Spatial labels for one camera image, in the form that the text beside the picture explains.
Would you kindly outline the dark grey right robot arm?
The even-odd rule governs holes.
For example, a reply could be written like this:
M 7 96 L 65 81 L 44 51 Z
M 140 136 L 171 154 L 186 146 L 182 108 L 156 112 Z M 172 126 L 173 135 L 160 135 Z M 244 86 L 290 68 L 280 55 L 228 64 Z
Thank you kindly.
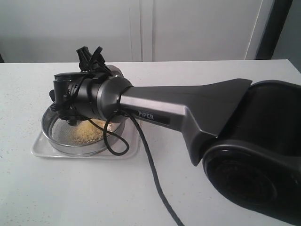
M 193 165 L 248 210 L 301 223 L 301 88 L 233 79 L 201 86 L 135 87 L 104 73 L 61 73 L 51 111 L 71 124 L 125 117 L 182 133 Z

